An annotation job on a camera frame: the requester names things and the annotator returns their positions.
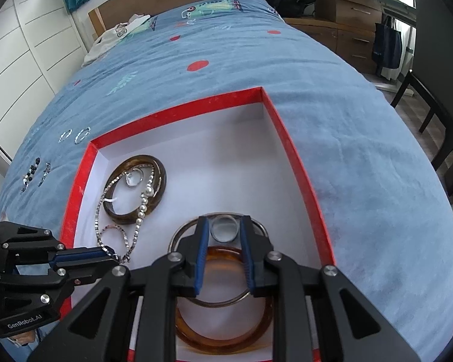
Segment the chair leg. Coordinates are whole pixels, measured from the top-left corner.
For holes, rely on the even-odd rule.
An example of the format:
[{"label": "chair leg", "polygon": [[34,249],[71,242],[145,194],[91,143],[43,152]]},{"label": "chair leg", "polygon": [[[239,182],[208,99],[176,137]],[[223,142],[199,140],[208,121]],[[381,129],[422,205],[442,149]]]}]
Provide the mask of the chair leg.
[{"label": "chair leg", "polygon": [[400,102],[402,96],[404,95],[404,92],[408,88],[410,82],[411,82],[411,71],[406,74],[406,77],[404,78],[404,81],[402,82],[400,89],[397,91],[396,96],[391,102],[392,107],[396,108],[397,104]]},{"label": "chair leg", "polygon": [[425,120],[423,121],[423,124],[419,128],[419,133],[423,133],[425,131],[426,127],[428,126],[429,122],[431,121],[434,115],[435,112],[433,111],[433,109],[429,109],[428,115],[426,116]]},{"label": "chair leg", "polygon": [[438,170],[438,168],[442,165],[451,151],[453,151],[453,130],[447,128],[445,133],[445,140],[443,140],[443,144],[441,145],[440,150],[431,161],[431,165],[433,166],[435,171]]}]

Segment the black chair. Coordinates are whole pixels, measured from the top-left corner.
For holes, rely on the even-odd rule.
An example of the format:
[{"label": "black chair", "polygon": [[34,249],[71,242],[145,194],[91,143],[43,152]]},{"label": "black chair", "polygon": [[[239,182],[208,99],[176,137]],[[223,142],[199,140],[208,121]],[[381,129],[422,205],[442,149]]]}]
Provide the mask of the black chair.
[{"label": "black chair", "polygon": [[445,126],[445,140],[431,161],[437,170],[453,151],[453,15],[441,0],[415,2],[413,69],[407,73],[391,105],[396,107],[411,85],[430,107],[419,132],[423,133],[435,114]]}]

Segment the hand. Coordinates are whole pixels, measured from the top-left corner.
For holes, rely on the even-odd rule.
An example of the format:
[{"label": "hand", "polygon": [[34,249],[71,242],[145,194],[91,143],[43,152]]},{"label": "hand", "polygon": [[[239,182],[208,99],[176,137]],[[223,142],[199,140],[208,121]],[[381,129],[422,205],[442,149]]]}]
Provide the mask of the hand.
[{"label": "hand", "polygon": [[16,340],[20,345],[33,343],[35,342],[35,331],[25,332],[23,334],[18,334],[12,336],[10,339]]}]

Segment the white wardrobe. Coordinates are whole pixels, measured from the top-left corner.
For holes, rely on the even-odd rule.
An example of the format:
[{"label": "white wardrobe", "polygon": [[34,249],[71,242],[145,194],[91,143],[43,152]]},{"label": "white wardrobe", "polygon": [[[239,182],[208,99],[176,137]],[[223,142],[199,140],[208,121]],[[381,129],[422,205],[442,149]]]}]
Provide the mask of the white wardrobe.
[{"label": "white wardrobe", "polygon": [[87,53],[63,0],[7,0],[0,10],[0,156],[11,162],[40,113]]}]

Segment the amber bangle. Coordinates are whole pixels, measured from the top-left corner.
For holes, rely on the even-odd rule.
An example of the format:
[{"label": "amber bangle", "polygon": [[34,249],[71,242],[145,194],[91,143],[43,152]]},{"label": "amber bangle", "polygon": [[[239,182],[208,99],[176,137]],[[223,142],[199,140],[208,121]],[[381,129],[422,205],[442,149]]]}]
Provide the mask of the amber bangle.
[{"label": "amber bangle", "polygon": [[[163,193],[166,188],[166,170],[163,164],[155,157],[151,155],[137,155],[133,156],[122,162],[117,168],[112,172],[111,176],[107,179],[104,189],[113,181],[116,177],[120,176],[123,172],[131,170],[134,167],[139,167],[143,165],[150,164],[154,170],[155,174],[153,177],[152,187],[155,191],[155,194],[148,200],[148,209],[145,212],[146,215],[149,215],[161,201]],[[116,185],[113,185],[109,191],[106,193],[106,199],[111,199],[112,194],[114,193]],[[135,210],[129,212],[128,214],[118,215],[112,209],[112,203],[104,201],[104,210],[106,213],[117,223],[117,224],[134,224],[138,218],[139,206]]]},{"label": "amber bangle", "polygon": [[[209,246],[206,260],[231,260],[242,262],[242,251],[230,246]],[[189,346],[208,354],[226,355],[239,352],[254,344],[270,327],[273,316],[272,298],[265,298],[265,309],[262,318],[254,328],[233,339],[218,340],[197,334],[181,316],[176,307],[176,334]]]}]

